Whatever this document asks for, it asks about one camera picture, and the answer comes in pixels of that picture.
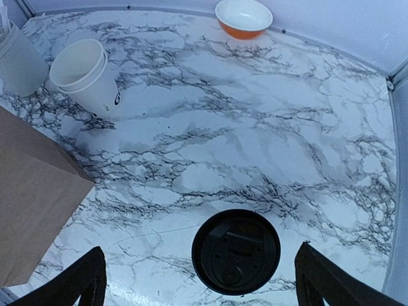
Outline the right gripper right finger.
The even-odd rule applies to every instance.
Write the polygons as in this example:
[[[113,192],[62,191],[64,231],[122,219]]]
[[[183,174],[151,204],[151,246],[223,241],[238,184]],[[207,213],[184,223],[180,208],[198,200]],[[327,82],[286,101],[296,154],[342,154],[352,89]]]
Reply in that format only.
[[[299,305],[401,305],[355,279],[304,242],[295,257]]]

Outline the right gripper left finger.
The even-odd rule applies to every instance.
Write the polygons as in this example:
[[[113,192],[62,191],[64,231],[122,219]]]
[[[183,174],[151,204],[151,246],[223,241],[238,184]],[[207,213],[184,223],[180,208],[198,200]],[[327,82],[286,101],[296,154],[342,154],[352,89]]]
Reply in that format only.
[[[15,301],[16,305],[103,305],[106,293],[106,261],[95,247],[57,277]]]

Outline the black plastic cup lid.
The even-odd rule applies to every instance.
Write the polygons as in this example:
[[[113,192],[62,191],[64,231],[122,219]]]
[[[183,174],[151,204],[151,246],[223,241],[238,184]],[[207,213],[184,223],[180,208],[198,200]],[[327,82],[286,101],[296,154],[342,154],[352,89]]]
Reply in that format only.
[[[230,209],[213,215],[197,231],[191,259],[207,288],[240,296],[264,286],[281,258],[279,236],[262,215]]]

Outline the brown paper bag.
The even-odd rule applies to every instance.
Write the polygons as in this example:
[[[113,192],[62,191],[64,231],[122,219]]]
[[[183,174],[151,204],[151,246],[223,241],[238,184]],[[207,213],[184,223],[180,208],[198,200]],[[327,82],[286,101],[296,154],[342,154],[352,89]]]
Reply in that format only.
[[[1,286],[25,284],[94,186],[66,151],[1,109]]]

